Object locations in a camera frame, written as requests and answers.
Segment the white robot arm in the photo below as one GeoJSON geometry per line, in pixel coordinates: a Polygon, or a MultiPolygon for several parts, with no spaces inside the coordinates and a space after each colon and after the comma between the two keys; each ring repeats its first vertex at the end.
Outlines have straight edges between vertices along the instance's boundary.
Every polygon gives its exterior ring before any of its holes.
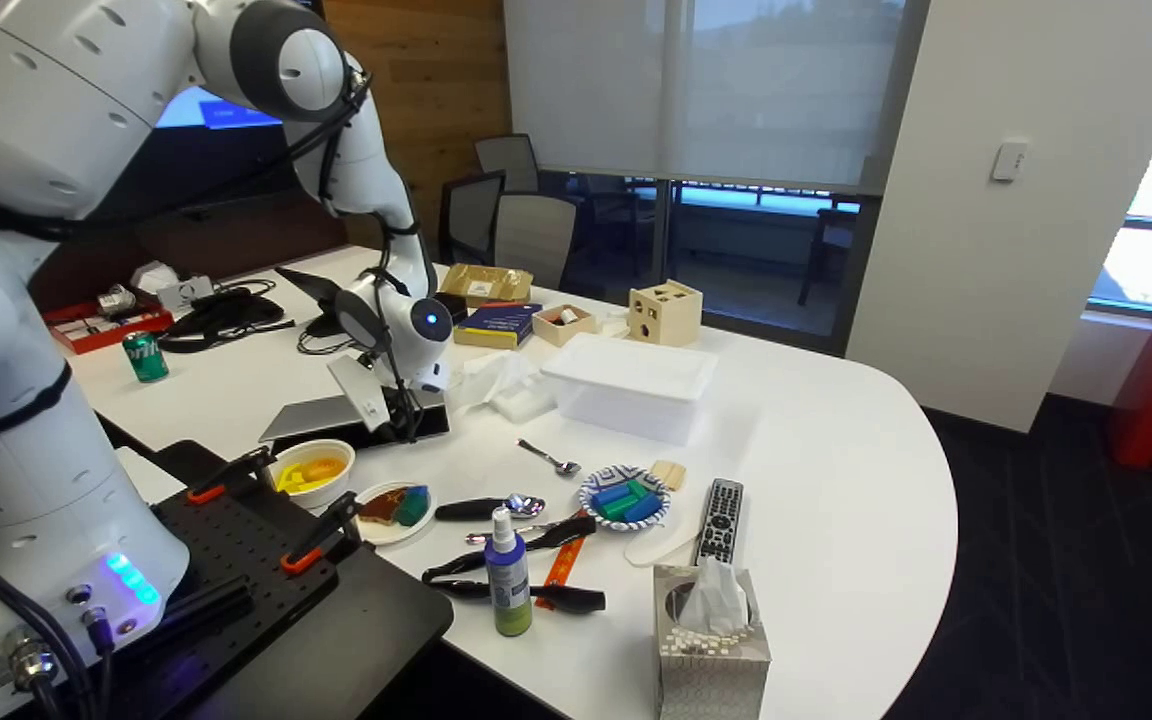
{"type": "Polygon", "coordinates": [[[383,257],[339,292],[378,406],[445,389],[448,306],[369,67],[307,0],[0,0],[0,714],[96,710],[90,670],[190,567],[42,320],[129,257],[109,199],[189,86],[272,114],[298,187],[378,223],[383,257]]]}

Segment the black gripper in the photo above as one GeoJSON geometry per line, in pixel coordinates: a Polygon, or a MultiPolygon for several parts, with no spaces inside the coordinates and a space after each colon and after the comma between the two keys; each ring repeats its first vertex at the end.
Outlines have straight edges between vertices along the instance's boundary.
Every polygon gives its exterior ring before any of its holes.
{"type": "Polygon", "coordinates": [[[389,389],[389,435],[401,445],[417,445],[423,435],[423,403],[411,389],[389,389]]]}

